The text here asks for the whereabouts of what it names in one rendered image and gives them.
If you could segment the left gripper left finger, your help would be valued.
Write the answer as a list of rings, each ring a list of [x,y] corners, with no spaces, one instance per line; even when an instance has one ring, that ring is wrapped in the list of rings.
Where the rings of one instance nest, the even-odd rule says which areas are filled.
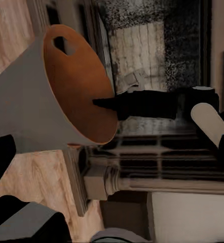
[[[14,155],[16,154],[16,146],[12,135],[0,137],[0,179],[10,165]]]

